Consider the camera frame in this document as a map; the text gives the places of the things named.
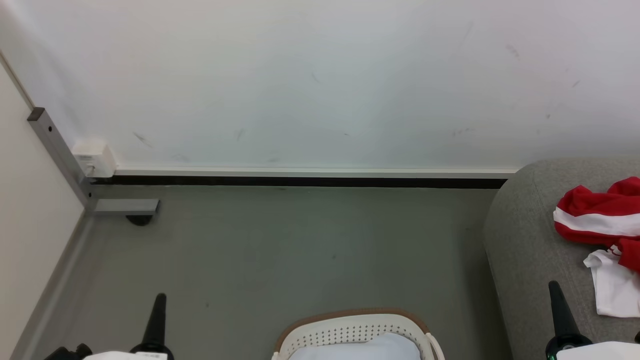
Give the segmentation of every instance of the black foot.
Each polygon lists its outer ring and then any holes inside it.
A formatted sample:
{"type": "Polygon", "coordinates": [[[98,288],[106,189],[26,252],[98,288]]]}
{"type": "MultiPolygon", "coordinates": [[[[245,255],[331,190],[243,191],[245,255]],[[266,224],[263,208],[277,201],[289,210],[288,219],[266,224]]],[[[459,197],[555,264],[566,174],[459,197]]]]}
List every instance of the black foot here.
{"type": "Polygon", "coordinates": [[[151,222],[153,215],[126,215],[127,219],[136,226],[145,226],[151,222]]]}

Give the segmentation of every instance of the gray sofa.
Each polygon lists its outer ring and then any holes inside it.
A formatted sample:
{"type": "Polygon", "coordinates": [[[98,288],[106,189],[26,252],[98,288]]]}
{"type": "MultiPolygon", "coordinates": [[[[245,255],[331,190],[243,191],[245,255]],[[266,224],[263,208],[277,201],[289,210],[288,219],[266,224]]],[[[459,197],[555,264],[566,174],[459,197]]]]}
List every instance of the gray sofa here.
{"type": "Polygon", "coordinates": [[[582,261],[597,249],[556,233],[552,212],[568,190],[604,192],[640,176],[640,158],[539,161],[498,192],[484,227],[484,245],[515,360],[544,359],[554,336],[547,283],[557,280],[580,331],[594,342],[633,342],[640,318],[596,314],[591,271],[582,261]]]}

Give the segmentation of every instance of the laundry basket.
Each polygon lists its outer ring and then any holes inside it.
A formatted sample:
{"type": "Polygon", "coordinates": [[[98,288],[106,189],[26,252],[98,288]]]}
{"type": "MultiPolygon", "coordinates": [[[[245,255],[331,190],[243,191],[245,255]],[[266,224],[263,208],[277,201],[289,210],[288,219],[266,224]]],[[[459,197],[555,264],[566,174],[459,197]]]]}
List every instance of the laundry basket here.
{"type": "Polygon", "coordinates": [[[280,335],[271,360],[289,360],[303,347],[363,343],[386,332],[413,341],[422,360],[444,360],[440,345],[422,320],[404,310],[388,308],[339,311],[302,319],[280,335]]]}

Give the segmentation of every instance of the gray floor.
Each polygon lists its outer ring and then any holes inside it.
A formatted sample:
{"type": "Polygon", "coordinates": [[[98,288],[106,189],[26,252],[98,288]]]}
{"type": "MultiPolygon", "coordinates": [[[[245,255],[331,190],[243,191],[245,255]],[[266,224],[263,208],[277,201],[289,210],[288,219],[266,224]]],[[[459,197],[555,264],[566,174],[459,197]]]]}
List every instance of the gray floor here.
{"type": "Polygon", "coordinates": [[[159,197],[146,227],[96,218],[36,358],[128,350],[156,293],[176,359],[270,359],[300,318],[392,306],[448,359],[508,359],[481,227],[495,190],[111,187],[159,197]]]}

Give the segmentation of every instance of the black baseboard strip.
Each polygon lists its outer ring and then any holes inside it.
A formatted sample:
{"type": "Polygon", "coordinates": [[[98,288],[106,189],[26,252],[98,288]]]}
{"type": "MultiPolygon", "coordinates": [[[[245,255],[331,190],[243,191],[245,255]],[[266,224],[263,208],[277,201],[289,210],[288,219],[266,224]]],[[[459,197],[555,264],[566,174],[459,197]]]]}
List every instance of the black baseboard strip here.
{"type": "Polygon", "coordinates": [[[206,186],[342,186],[375,188],[499,189],[506,179],[414,179],[362,177],[243,177],[243,176],[114,176],[94,179],[96,185],[206,186]]]}

